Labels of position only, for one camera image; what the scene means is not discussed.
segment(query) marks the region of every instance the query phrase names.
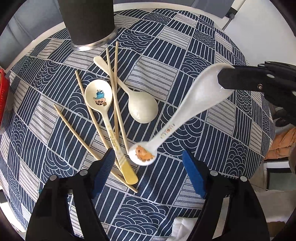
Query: screw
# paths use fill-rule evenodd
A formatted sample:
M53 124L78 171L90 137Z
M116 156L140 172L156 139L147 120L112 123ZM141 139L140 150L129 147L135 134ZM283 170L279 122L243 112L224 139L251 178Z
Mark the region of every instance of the screw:
M218 172L217 171L214 171L214 170L211 170L210 171L210 174L212 175L212 176L218 176Z
M85 169L83 169L83 170L81 170L81 171L79 172L79 174L80 174L81 176L85 176L87 173L88 173L88 172L87 172L87 170L85 170Z
M248 180L245 176L241 176L239 179L243 182L246 182Z
M54 180L57 179L57 175L51 175L51 176L49 177L49 179L50 179L51 181L54 181Z

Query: wooden chopstick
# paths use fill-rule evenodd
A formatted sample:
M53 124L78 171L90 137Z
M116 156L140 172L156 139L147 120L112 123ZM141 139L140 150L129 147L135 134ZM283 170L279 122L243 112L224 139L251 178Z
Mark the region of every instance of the wooden chopstick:
M117 66L118 66L117 64L118 64L118 41L116 41L116 45L115 45L114 77L113 77L114 91L116 93L116 96L117 96ZM114 127L115 127L115 136L119 143L118 114L116 111L115 102L114 102Z
M54 104L54 108L65 123L65 125L69 128L69 130L73 133L73 135L79 140L79 142L87 149L87 151L96 159L100 160L100 157L92 150L85 142L82 140L82 138L78 135L78 133L73 129L73 127L70 125L70 123L66 120L66 118L63 116L63 114L60 112L60 110L57 108L57 106ZM111 174L117 178L120 182L122 182L124 185L126 185L129 189L134 191L135 193L138 193L138 190L135 189L132 185L129 185L126 183L126 181L118 176L113 170L111 170Z
M106 55L107 55L107 62L108 62L108 60L110 62L108 47L106 48ZM108 68L109 68L109 73L110 73L109 76L110 76L110 82L111 82L112 93L113 93L113 101L114 101L115 108L116 108L118 122L119 122L120 130L121 130L121 135L122 135L122 138L123 138L124 145L126 147L126 153L128 154L128 139L126 138L126 131L124 130L124 125L123 125L123 121L122 121L122 118L121 118L120 108L119 108L119 104L118 104L118 100L117 100L117 92L115 93L113 91L113 90L115 90L113 76L114 77L117 77L117 75L115 76L113 74L113 71L111 69L111 66L108 65Z
M106 141L106 139L105 139L105 137L104 137L104 135L103 135L103 133L102 133L102 130L101 130L101 128L100 128L98 122L96 121L96 118L95 118L95 116L94 116L94 113L92 112L92 109L88 106L88 104L87 104L86 101L85 101L85 97L84 97L84 88L83 88L83 85L82 85L82 83L81 83L81 79L80 79L80 77L79 77L79 74L78 74L78 71L77 71L77 70L75 70L75 74L76 74L76 79L77 79L77 81L78 81L78 84L79 84L79 87L80 87L80 90L81 90L82 97L83 97L83 99L84 99L84 103L85 103L85 105L86 105L86 107L87 107L87 110L89 111L90 116L91 116L91 120L93 121L93 124L94 124L94 126L96 127L96 130L97 130L97 132L98 132L98 134L99 134L99 136L100 136L100 138L101 138L101 140L102 140L104 146L105 146L106 149L108 150L108 149L109 149L109 145L108 145L108 143L107 143L107 141ZM115 165L116 165L117 168L121 171L120 166L119 166L119 164L118 164L118 161L117 161L116 159L115 159Z

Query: orange fabric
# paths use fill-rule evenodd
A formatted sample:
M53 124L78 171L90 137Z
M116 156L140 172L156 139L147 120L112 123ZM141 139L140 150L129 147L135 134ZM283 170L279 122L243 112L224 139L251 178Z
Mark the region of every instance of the orange fabric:
M276 135L274 141L265 156L266 159L278 159L288 157L292 146L296 143L296 127Z

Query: white spoon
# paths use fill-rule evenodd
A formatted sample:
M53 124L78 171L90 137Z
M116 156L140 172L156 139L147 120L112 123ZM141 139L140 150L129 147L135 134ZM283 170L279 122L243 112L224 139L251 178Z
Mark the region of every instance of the white spoon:
M110 76L108 65L101 56L94 57L94 63ZM158 105L152 95L130 90L118 77L117 83L128 94L128 110L132 118L139 123L148 123L157 116Z
M130 185L137 183L138 177L134 173L125 155L123 154L109 121L108 110L113 98L110 85L105 80L93 80L87 85L84 92L84 97L86 104L93 110L100 112L102 115L105 127L110 137L112 147L114 149L125 181L127 182L127 184Z
M234 90L224 89L218 83L217 75L222 69L234 69L234 67L225 63L207 67L193 82L182 103L165 126L149 142L139 142L130 147L128 155L134 163L141 166L153 163L157 157L157 148L180 126L197 114L220 103L234 92ZM143 157L142 160L146 159L146 161L140 160L136 151L139 156Z

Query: tablecloth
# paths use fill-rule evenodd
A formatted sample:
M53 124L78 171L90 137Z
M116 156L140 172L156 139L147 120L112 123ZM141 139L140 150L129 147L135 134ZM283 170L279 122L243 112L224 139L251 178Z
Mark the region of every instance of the tablecloth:
M1 136L0 180L25 228L50 175L72 176L94 161L58 117L53 104L100 156L106 151L74 71L78 69L84 88L94 79L109 81L93 63L97 55L106 60L107 46L113 65L115 41L119 41L120 79L134 90L152 94L159 107L152 122L140 124L128 112L127 94L118 90L130 145L148 141L161 129L206 67L218 62L247 64L239 48L204 15L173 9L131 9L115 12L114 20L119 33L107 45L73 51L70 36L63 29L38 44L7 73L15 100L10 123ZM114 124L113 107L108 113ZM101 117L97 112L95 116L109 140ZM139 178L137 194L109 176L103 192L93 200L108 236L111 240L165 240L175 217L198 216L204 200L195 194L182 164L184 148L210 169L250 178L273 137L274 126L263 94L235 91L180 127L158 149L152 165L132 164ZM74 231L82 235L72 195L68 203Z

